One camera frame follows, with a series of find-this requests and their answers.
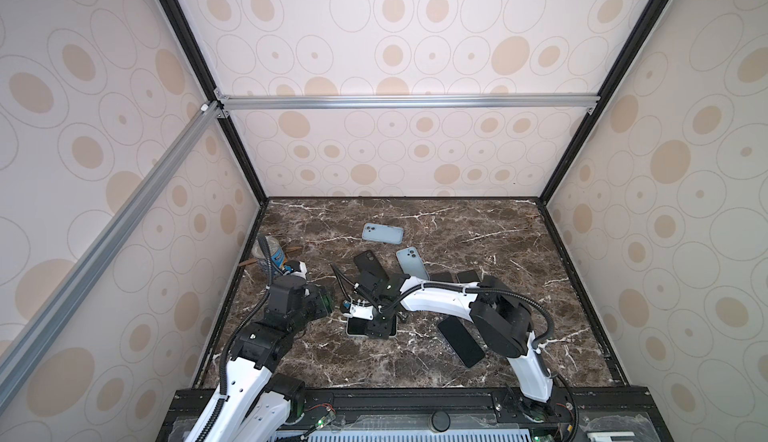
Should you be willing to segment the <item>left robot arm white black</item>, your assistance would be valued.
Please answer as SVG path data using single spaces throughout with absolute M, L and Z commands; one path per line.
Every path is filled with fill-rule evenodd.
M 306 265 L 274 260 L 268 239 L 257 238 L 268 263 L 261 302 L 230 336 L 219 363 L 219 386 L 188 441 L 269 441 L 304 412 L 305 383 L 279 375 L 277 367 L 307 326 L 329 316 L 327 290 L 307 280 Z

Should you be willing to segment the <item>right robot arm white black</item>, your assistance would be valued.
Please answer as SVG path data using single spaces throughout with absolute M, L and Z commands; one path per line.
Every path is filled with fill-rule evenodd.
M 547 404 L 553 393 L 553 375 L 541 355 L 541 346 L 554 333 L 552 315 L 538 302 L 512 291 L 495 277 L 450 283 L 407 274 L 388 280 L 362 272 L 353 290 L 356 299 L 342 304 L 348 318 L 365 320 L 367 335 L 386 338 L 389 324 L 402 312 L 434 312 L 472 322 L 485 345 L 506 358 L 522 395 Z

